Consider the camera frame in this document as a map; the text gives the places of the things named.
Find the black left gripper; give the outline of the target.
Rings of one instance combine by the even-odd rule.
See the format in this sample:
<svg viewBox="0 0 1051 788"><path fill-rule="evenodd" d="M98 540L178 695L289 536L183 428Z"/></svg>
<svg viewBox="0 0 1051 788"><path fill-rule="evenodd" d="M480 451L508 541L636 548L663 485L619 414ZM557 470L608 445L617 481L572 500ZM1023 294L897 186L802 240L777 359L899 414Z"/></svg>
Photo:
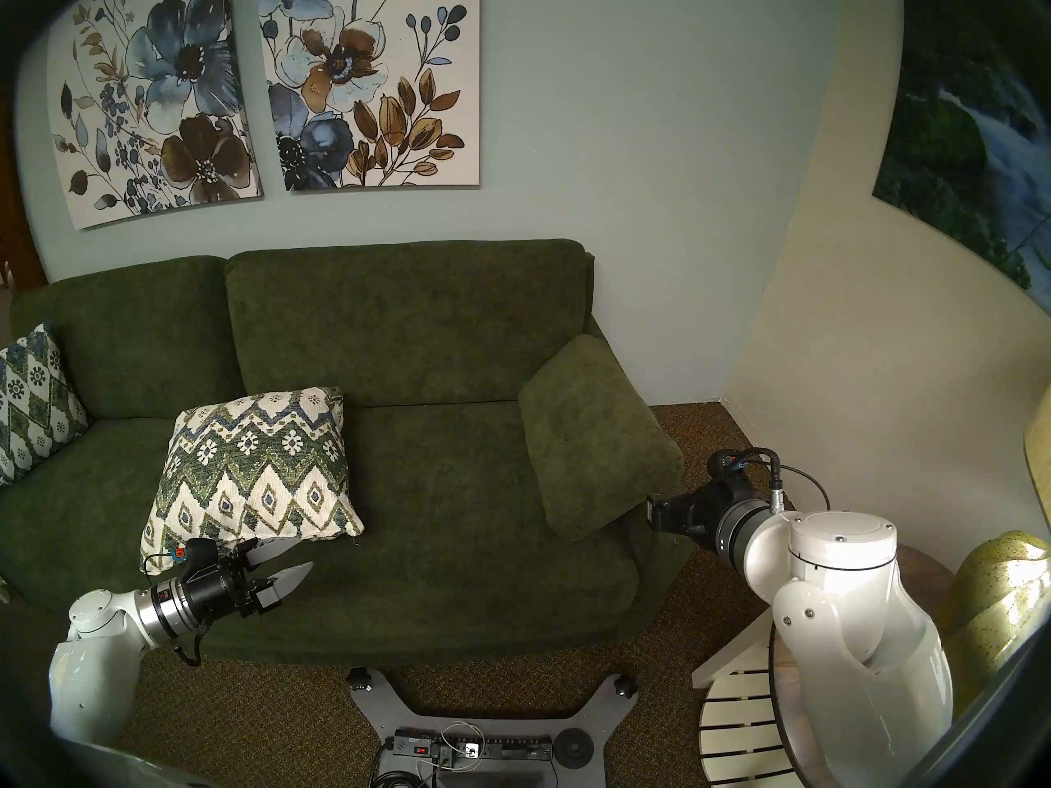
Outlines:
<svg viewBox="0 0 1051 788"><path fill-rule="evenodd" d="M249 580L247 575L292 547L293 537L253 537L245 541L245 553L186 553L182 597L197 626L212 625L233 611L247 618L281 606L310 574L312 561L279 571L267 580Z"/></svg>

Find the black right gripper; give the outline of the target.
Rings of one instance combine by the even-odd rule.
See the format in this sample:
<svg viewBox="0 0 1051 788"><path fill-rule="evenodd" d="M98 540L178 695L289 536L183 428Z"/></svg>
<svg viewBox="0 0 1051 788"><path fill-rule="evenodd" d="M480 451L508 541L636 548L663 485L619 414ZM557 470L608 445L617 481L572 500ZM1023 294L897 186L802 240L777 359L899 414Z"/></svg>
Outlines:
<svg viewBox="0 0 1051 788"><path fill-rule="evenodd" d="M684 536L702 549L734 553L745 530L757 528L771 516L746 476L724 476L696 491L672 497L646 497L646 521L659 533Z"/></svg>

